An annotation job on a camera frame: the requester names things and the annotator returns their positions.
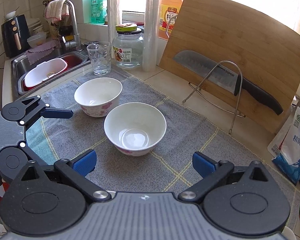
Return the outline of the white bowl pink flowers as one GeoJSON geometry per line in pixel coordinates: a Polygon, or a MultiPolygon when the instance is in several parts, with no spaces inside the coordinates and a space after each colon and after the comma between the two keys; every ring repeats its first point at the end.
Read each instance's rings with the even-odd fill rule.
{"type": "Polygon", "coordinates": [[[80,85],[74,99],[86,115],[101,118],[119,105],[122,90],[119,80],[98,77],[80,85]]]}

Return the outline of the white bowl pink floral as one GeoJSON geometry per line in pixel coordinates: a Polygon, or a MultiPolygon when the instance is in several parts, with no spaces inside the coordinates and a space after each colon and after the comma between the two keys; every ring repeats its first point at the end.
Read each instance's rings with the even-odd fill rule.
{"type": "Polygon", "coordinates": [[[121,153],[140,157],[151,152],[166,133],[164,115],[152,105],[129,102],[115,107],[104,120],[104,132],[121,153]]]}

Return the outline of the chrome kitchen faucet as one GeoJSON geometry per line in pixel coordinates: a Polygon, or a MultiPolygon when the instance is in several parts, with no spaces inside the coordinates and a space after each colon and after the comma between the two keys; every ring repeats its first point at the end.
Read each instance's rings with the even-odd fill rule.
{"type": "Polygon", "coordinates": [[[78,31],[74,4],[70,0],[65,0],[64,4],[68,6],[69,14],[71,17],[71,25],[65,27],[70,29],[71,33],[61,35],[61,46],[64,51],[82,51],[83,47],[81,43],[81,37],[78,31]]]}

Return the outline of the stainless steel sink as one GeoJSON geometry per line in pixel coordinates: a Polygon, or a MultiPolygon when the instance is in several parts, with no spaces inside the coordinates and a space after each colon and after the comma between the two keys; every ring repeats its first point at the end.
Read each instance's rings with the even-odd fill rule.
{"type": "Polygon", "coordinates": [[[13,100],[25,97],[58,78],[90,63],[85,50],[61,54],[55,49],[51,54],[31,64],[26,54],[11,63],[13,100]]]}

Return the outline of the purple dish cloth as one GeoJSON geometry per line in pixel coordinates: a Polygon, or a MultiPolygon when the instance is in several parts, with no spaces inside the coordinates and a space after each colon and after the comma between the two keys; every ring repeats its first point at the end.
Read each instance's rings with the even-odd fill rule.
{"type": "Polygon", "coordinates": [[[26,51],[26,56],[30,65],[36,63],[40,59],[50,55],[55,49],[61,47],[58,40],[51,40],[35,48],[31,48],[26,51]]]}

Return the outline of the clear drinking glass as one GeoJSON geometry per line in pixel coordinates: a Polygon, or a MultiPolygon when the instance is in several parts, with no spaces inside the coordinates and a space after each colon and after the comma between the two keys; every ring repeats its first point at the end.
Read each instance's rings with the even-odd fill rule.
{"type": "Polygon", "coordinates": [[[111,71],[111,43],[94,42],[87,46],[93,73],[97,76],[107,75],[111,71]]]}

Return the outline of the white blue salt bag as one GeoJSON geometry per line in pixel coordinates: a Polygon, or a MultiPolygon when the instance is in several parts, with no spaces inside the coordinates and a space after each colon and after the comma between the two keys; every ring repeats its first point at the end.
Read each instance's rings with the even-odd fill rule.
{"type": "Polygon", "coordinates": [[[300,101],[291,106],[287,120],[267,147],[272,162],[288,179],[300,180],[300,101]]]}

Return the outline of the black air fryer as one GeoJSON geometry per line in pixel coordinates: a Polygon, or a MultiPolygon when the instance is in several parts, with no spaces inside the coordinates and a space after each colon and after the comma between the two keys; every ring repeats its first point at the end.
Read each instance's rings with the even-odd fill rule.
{"type": "Polygon", "coordinates": [[[30,48],[27,42],[30,31],[25,15],[15,16],[3,23],[1,35],[5,54],[8,58],[13,58],[30,48]]]}

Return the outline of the glass jar green lid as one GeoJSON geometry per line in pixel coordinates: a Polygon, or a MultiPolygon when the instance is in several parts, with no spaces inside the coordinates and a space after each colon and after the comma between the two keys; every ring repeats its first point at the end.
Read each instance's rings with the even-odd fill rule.
{"type": "Polygon", "coordinates": [[[116,66],[131,69],[142,64],[142,30],[135,23],[122,23],[115,26],[117,36],[113,39],[113,52],[116,66]]]}

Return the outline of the pink white dish towel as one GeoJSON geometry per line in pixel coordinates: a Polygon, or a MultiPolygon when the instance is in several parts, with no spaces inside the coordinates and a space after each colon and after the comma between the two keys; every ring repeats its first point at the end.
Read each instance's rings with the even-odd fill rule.
{"type": "Polygon", "coordinates": [[[50,20],[51,23],[56,23],[62,20],[63,16],[69,16],[69,6],[66,4],[67,0],[53,0],[44,10],[44,17],[50,20]]]}

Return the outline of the bamboo cutting board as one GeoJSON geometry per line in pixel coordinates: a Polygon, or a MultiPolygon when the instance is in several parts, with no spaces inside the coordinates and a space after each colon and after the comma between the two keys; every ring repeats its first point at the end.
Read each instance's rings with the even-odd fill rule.
{"type": "MultiPolygon", "coordinates": [[[[200,76],[173,59],[183,50],[194,50],[216,62],[234,62],[247,80],[272,95],[284,111],[300,84],[300,35],[231,0],[183,0],[159,66],[198,85],[200,76]]],[[[234,96],[210,81],[205,81],[205,86],[234,96]]],[[[246,91],[241,93],[238,109],[270,133],[275,133],[285,118],[246,91]]]]}

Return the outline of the plastic wrap roll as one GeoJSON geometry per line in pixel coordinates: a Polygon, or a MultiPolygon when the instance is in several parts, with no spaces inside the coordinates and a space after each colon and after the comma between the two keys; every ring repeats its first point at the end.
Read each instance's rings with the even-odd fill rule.
{"type": "Polygon", "coordinates": [[[112,42],[117,36],[116,26],[122,23],[122,10],[119,0],[107,0],[108,40],[112,42]]]}

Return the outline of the green dish soap bottle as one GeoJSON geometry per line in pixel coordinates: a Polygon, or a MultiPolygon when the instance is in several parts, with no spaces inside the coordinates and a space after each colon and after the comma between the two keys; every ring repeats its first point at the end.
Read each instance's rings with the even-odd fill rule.
{"type": "Polygon", "coordinates": [[[105,13],[104,13],[104,0],[90,0],[91,5],[91,23],[92,24],[104,24],[105,13]]]}

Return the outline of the tall plastic bag roll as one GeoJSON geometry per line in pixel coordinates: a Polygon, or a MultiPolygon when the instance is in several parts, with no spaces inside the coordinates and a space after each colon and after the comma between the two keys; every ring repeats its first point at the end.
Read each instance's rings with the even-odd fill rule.
{"type": "Polygon", "coordinates": [[[157,63],[160,2],[161,0],[146,0],[142,53],[144,72],[155,71],[157,63]]]}

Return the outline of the orange cooking wine jug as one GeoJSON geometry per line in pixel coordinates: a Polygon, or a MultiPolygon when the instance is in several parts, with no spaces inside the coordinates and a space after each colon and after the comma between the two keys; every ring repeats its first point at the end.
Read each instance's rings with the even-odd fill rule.
{"type": "Polygon", "coordinates": [[[161,0],[159,38],[168,40],[183,0],[161,0]]]}

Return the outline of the black-handled santoku knife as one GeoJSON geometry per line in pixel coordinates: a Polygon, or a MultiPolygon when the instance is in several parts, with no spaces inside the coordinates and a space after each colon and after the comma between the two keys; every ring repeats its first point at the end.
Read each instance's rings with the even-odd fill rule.
{"type": "Polygon", "coordinates": [[[212,72],[207,79],[235,96],[238,95],[239,89],[242,88],[259,103],[272,109],[277,115],[283,113],[280,103],[268,92],[246,78],[241,78],[239,74],[224,65],[218,65],[217,62],[198,52],[183,50],[177,53],[173,59],[201,77],[206,77],[208,72],[212,72]]]}

